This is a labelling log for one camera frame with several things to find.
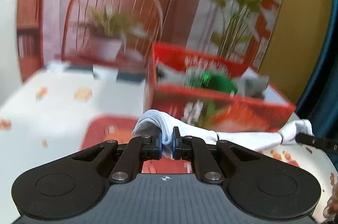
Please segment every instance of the metal screw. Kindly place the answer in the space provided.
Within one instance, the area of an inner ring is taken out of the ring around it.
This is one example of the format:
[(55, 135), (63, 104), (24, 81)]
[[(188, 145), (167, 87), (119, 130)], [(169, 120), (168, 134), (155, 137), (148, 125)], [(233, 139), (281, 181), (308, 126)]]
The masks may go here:
[(116, 181), (123, 181), (128, 178), (128, 175), (124, 172), (116, 172), (116, 173), (113, 173), (111, 177), (112, 179)]
[(204, 175), (207, 180), (219, 180), (221, 179), (221, 174), (217, 172), (208, 172)]

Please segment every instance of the ribbed gray surface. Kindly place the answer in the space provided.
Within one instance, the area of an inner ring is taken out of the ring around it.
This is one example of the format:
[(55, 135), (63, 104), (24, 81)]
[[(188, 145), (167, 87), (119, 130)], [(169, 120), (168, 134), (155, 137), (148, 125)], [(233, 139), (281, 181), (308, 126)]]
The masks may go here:
[(194, 174), (138, 174), (110, 187), (103, 200), (72, 219), (39, 221), (22, 217), (16, 224), (314, 224), (306, 217), (289, 222), (256, 219), (243, 213), (219, 186), (200, 183)]

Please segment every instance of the red box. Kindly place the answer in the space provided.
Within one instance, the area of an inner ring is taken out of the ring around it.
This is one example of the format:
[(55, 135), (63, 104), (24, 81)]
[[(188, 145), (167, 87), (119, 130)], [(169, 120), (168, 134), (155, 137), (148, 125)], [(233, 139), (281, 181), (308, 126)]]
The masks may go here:
[(271, 84), (269, 86), (284, 100), (283, 105), (240, 95), (231, 97), (223, 92), (190, 86), (158, 84), (156, 78), (157, 61), (178, 71), (186, 71), (187, 67), (193, 66), (222, 67), (227, 69), (229, 78), (241, 76), (249, 67), (248, 64), (226, 61), (221, 57), (198, 51), (188, 51), (179, 46), (154, 44), (148, 62), (145, 110), (157, 109), (181, 120), (184, 117), (187, 103), (199, 101), (199, 103), (203, 103), (203, 109), (199, 120), (195, 121), (195, 126), (224, 132), (273, 132), (288, 121), (296, 108)]

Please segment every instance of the blue curtain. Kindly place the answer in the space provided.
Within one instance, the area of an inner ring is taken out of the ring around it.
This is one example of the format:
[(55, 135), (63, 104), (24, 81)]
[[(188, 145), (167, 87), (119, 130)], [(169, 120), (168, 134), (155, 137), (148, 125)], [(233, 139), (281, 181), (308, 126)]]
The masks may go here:
[[(338, 0), (332, 0), (327, 35), (310, 80), (297, 103), (296, 113), (309, 119), (313, 133), (338, 141)], [(338, 156), (329, 155), (338, 169)]]

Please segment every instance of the open box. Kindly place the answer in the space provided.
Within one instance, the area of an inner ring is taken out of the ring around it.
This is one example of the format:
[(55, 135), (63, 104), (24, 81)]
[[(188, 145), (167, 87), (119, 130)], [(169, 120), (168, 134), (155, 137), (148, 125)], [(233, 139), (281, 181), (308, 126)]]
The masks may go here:
[(188, 67), (215, 67), (225, 69), (229, 78), (258, 76), (248, 64), (226, 61), (179, 46), (155, 44), (148, 62), (145, 110), (164, 111), (188, 124), (214, 131), (274, 132), (288, 121), (296, 108), (271, 84), (265, 91), (264, 100), (190, 86), (158, 84), (156, 63), (159, 61), (183, 72)]

